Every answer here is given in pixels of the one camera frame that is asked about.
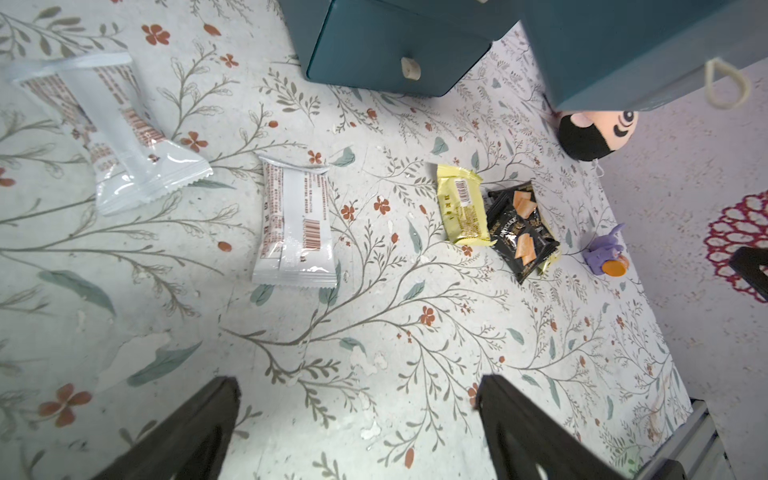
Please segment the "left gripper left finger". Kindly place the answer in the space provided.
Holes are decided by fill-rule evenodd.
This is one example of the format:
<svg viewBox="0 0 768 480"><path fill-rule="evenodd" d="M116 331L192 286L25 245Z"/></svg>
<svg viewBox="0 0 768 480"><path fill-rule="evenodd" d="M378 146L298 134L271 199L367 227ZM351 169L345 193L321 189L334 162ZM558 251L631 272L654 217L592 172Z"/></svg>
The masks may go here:
<svg viewBox="0 0 768 480"><path fill-rule="evenodd" d="M212 379L98 479L217 479L240 408L234 377Z"/></svg>

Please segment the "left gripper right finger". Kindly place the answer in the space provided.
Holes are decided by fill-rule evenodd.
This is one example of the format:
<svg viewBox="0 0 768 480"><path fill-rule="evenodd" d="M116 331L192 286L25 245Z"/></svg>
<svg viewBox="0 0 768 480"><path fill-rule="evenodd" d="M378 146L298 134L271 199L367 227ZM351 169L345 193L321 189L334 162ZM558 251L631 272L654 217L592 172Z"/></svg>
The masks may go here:
<svg viewBox="0 0 768 480"><path fill-rule="evenodd" d="M476 396L499 479L622 479L500 375L482 378Z"/></svg>

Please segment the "yellow cookie packet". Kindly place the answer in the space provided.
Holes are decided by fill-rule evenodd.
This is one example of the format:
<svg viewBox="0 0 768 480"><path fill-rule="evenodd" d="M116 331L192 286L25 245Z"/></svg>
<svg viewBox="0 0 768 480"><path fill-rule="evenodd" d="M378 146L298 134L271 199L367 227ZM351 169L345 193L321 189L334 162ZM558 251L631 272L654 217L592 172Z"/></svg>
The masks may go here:
<svg viewBox="0 0 768 480"><path fill-rule="evenodd" d="M437 199L448 239L460 246L493 246L480 189L482 178L471 170L445 164L439 164L436 173Z"/></svg>
<svg viewBox="0 0 768 480"><path fill-rule="evenodd" d="M540 275L545 275L547 271L552 267L552 265L560 259L560 257L561 257L561 251L559 248L557 248L538 265L537 267L538 273Z"/></svg>

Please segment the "teal top drawer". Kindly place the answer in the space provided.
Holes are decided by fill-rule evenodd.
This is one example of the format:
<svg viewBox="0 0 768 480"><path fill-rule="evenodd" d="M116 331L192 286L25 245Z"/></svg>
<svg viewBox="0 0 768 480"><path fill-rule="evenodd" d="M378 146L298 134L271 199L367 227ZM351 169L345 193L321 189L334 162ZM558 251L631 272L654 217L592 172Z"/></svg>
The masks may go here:
<svg viewBox="0 0 768 480"><path fill-rule="evenodd" d="M524 1L551 106L648 111L703 88L706 66L767 56L764 1Z"/></svg>

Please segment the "teal drawer cabinet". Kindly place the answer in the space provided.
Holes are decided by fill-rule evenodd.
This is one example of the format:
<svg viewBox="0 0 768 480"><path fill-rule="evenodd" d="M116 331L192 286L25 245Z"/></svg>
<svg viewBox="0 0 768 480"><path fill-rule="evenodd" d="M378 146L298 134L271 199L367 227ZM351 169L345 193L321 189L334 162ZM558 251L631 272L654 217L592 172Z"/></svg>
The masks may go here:
<svg viewBox="0 0 768 480"><path fill-rule="evenodd" d="M314 83L443 96L517 23L514 1L283 1Z"/></svg>

